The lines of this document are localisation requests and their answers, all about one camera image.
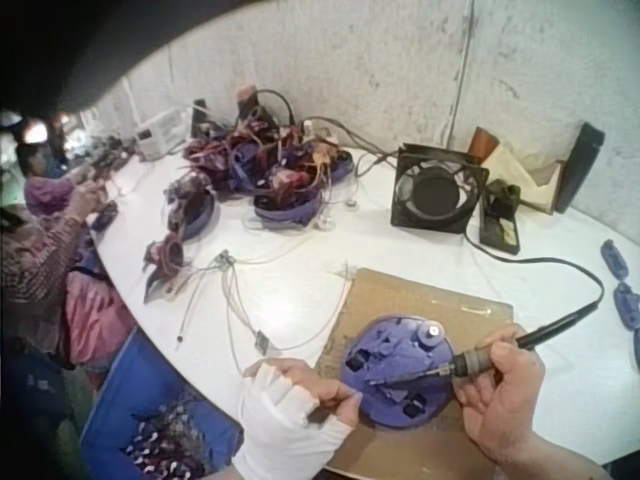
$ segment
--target plaid shirt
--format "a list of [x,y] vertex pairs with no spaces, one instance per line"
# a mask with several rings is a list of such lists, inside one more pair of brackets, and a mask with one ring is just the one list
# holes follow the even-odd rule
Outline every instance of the plaid shirt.
[[24,338],[42,352],[58,344],[66,276],[83,224],[64,215],[27,222],[2,232],[3,335]]

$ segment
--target concrete wall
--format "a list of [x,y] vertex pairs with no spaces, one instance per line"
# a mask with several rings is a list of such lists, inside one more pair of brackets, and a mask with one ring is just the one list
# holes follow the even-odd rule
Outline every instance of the concrete wall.
[[574,206],[640,243],[639,51],[634,0],[280,0],[175,40],[98,110],[130,130],[205,97],[232,119],[234,90],[256,83],[385,148],[466,149],[483,125],[553,159],[588,120],[607,140]]

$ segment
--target blue bin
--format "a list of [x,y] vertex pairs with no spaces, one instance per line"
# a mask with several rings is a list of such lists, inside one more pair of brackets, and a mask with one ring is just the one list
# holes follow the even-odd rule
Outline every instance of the blue bin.
[[[177,400],[187,386],[187,381],[136,329],[114,362],[80,439],[91,477],[149,478],[122,452],[137,435],[138,422],[132,415],[158,413],[161,405]],[[238,424],[204,400],[188,403],[185,408],[204,435],[214,471],[229,465],[241,442]]]

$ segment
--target black fan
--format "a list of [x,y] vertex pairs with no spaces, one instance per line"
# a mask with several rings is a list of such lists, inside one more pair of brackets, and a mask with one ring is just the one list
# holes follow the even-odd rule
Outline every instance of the black fan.
[[464,233],[489,178],[475,157],[405,144],[398,154],[391,224]]

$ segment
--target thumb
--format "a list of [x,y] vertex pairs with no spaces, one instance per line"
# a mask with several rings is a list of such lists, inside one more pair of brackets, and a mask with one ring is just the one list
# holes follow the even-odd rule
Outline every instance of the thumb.
[[496,342],[491,346],[491,360],[502,373],[505,386],[518,388],[525,395],[537,394],[544,379],[544,365],[537,354]]
[[358,412],[362,402],[362,393],[358,392],[343,401],[336,410],[336,418],[351,428],[358,425]]

